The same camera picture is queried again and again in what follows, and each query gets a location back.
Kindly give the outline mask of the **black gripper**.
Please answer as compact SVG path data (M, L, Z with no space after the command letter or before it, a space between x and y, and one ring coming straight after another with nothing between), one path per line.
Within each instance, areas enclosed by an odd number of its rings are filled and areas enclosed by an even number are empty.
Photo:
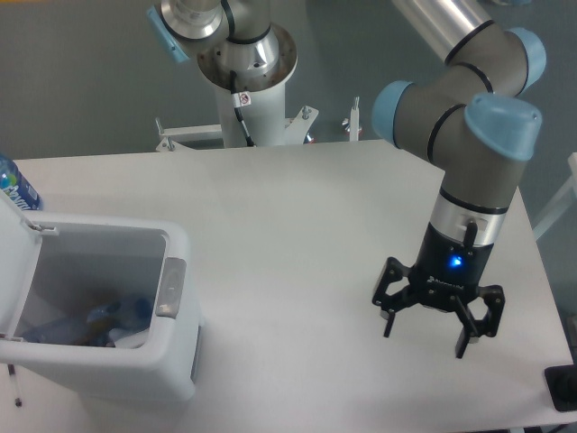
M499 285L479 286L492 246L476 246L478 232L477 224L468 223L463 240L457 242L428 226L413 267L403 265L395 257L387 259L371 300L374 306L380 307L380 315L386 321L384 337L390 336L396 314L416 304L443 312L455 311L463 324L455 346L458 359L463 358L473 338L497 335L504 309L504 291ZM407 286L388 293L391 284L404 279L408 280ZM478 298L487 306L483 319L475 319L468 307Z

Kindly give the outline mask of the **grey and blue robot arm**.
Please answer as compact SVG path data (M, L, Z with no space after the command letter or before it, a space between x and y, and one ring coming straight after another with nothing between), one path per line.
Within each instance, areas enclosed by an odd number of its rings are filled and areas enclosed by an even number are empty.
M399 1L398 10L446 65L433 83L388 84L375 99L374 132L444 178L414 265L389 258L372 302L388 324L422 305L453 312L455 354L494 337L505 305L480 280L532 158L540 112L520 95L542 76L545 47L525 29L501 29L475 1ZM285 117L284 83L297 54L267 1L161 1L147 13L176 61L196 60L219 96L227 147L301 144Z

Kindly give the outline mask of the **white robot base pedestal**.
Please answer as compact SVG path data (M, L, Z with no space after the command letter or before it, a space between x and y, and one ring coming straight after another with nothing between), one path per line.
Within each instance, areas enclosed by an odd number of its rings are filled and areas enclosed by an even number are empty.
M185 143L220 139L225 148L302 145L319 111L303 106L285 113L286 84L298 64L290 34L273 23L258 41L223 41L196 56L215 92L218 124L164 128L157 122L158 152L184 149Z

